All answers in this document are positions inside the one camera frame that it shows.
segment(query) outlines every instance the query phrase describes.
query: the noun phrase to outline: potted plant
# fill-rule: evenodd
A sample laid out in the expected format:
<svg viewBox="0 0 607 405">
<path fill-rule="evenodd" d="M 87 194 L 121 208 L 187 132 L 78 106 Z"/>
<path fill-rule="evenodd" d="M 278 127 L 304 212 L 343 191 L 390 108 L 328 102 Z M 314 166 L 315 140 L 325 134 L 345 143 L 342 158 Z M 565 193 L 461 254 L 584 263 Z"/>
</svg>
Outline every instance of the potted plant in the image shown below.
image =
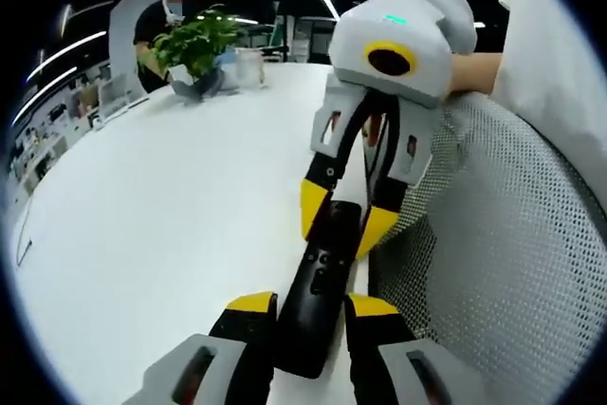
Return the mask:
<svg viewBox="0 0 607 405">
<path fill-rule="evenodd" d="M 154 39 L 152 50 L 160 67 L 171 72 L 175 93 L 200 99 L 216 92 L 224 80 L 217 57 L 237 42 L 240 30 L 233 17 L 215 7 Z M 179 65 L 185 66 L 191 78 L 179 75 Z"/>
</svg>

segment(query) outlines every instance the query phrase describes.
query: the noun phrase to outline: black shirt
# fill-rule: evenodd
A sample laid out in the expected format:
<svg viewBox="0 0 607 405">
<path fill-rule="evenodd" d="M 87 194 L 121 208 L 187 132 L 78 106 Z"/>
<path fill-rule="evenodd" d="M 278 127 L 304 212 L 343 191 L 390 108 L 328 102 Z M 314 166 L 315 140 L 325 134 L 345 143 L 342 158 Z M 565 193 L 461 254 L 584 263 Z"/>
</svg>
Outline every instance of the black shirt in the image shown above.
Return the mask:
<svg viewBox="0 0 607 405">
<path fill-rule="evenodd" d="M 139 19 L 137 19 L 133 45 L 140 42 L 148 42 L 149 46 L 151 46 L 154 39 L 160 33 L 166 33 L 170 29 L 171 28 L 167 25 L 167 18 L 164 8 L 162 7 L 162 1 L 158 0 L 145 9 L 139 16 Z M 148 93 L 167 85 L 165 80 L 142 64 L 138 64 L 138 76 L 141 85 Z"/>
</svg>

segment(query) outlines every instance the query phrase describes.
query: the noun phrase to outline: desk surface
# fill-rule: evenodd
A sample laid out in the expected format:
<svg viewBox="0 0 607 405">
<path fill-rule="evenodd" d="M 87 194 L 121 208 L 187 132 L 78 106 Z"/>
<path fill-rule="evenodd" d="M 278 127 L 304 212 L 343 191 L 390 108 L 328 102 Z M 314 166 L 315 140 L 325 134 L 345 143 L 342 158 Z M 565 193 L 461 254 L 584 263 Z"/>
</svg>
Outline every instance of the desk surface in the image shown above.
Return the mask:
<svg viewBox="0 0 607 405">
<path fill-rule="evenodd" d="M 284 301 L 305 248 L 299 186 L 327 69 L 268 65 L 269 88 L 198 105 L 165 87 L 48 172 L 24 228 L 33 245 L 12 270 L 32 333 L 78 402 L 121 403 L 242 294 Z M 360 139 L 336 198 L 366 205 Z M 366 294 L 365 263 L 356 276 Z M 353 403 L 343 344 L 318 380 L 276 371 L 268 403 Z"/>
</svg>

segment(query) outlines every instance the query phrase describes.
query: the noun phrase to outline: green plant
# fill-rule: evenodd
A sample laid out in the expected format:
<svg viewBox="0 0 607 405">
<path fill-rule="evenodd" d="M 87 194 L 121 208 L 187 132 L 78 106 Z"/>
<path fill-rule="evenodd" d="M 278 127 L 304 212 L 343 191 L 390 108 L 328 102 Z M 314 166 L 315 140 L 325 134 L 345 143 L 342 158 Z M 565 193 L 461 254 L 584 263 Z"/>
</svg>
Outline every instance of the green plant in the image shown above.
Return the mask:
<svg viewBox="0 0 607 405">
<path fill-rule="evenodd" d="M 184 64 L 195 78 L 212 69 L 216 56 L 233 45 L 239 36 L 238 24 L 220 9 L 205 9 L 154 39 L 152 50 L 161 68 Z"/>
</svg>

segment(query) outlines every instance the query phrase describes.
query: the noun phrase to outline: white sleeve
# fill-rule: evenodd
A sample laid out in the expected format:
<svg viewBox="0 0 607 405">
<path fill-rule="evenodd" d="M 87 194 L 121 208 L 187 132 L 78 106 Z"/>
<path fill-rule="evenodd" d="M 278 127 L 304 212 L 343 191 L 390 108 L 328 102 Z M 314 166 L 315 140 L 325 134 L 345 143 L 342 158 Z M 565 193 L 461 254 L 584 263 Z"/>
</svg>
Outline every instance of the white sleeve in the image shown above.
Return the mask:
<svg viewBox="0 0 607 405">
<path fill-rule="evenodd" d="M 607 209 L 607 82 L 561 0 L 500 0 L 509 9 L 491 97 L 533 125 Z"/>
</svg>

